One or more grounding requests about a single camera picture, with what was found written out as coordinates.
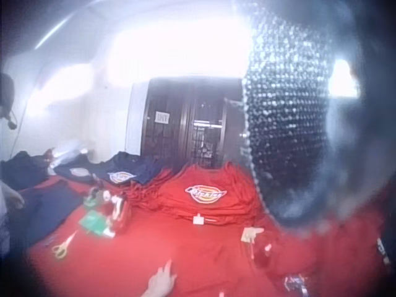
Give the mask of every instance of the logo print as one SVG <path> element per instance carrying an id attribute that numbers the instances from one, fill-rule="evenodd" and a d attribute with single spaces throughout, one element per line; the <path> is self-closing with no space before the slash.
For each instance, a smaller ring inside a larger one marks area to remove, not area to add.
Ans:
<path id="1" fill-rule="evenodd" d="M 186 189 L 191 197 L 198 203 L 210 204 L 216 202 L 218 199 L 227 194 L 227 191 L 221 191 L 216 187 L 209 186 L 193 186 Z"/>
<path id="2" fill-rule="evenodd" d="M 123 183 L 127 181 L 128 179 L 136 177 L 136 175 L 130 174 L 129 172 L 125 171 L 120 171 L 120 172 L 114 172 L 114 173 L 108 173 L 110 180 L 114 182 L 115 184 Z"/>
<path id="3" fill-rule="evenodd" d="M 79 178 L 82 178 L 83 176 L 88 176 L 91 175 L 88 170 L 85 168 L 71 168 L 70 169 L 71 174 L 78 176 Z"/>

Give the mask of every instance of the folded t-shirt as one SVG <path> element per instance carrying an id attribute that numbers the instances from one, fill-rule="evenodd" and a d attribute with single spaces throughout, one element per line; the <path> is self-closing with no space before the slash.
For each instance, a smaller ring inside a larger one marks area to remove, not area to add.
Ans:
<path id="1" fill-rule="evenodd" d="M 83 201 L 82 196 L 73 191 L 66 181 L 58 181 L 40 189 L 29 189 L 22 196 L 26 201 L 22 211 L 28 247 L 55 231 Z"/>

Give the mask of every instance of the paper sign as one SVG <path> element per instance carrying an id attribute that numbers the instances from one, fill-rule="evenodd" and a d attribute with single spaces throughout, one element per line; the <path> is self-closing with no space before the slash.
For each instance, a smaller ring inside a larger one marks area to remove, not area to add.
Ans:
<path id="1" fill-rule="evenodd" d="M 169 113 L 155 112 L 155 122 L 160 124 L 169 124 Z"/>

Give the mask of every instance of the black mesh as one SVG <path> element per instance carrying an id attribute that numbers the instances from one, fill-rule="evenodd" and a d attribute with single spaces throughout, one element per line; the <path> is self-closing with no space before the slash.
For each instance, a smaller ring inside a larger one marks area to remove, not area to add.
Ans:
<path id="1" fill-rule="evenodd" d="M 243 81 L 247 144 L 261 194 L 275 196 L 306 187 L 323 156 L 331 43 L 325 30 L 290 24 L 262 4 L 239 9 L 253 41 Z"/>

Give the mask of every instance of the scissors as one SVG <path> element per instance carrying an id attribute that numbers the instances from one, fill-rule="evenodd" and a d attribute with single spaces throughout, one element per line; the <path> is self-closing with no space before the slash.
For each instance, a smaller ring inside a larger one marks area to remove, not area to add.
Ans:
<path id="1" fill-rule="evenodd" d="M 67 255 L 67 247 L 69 246 L 70 242 L 72 241 L 74 235 L 77 233 L 74 232 L 71 234 L 63 243 L 61 243 L 59 246 L 54 246 L 52 248 L 52 252 L 55 254 L 55 258 L 57 259 L 63 259 Z"/>

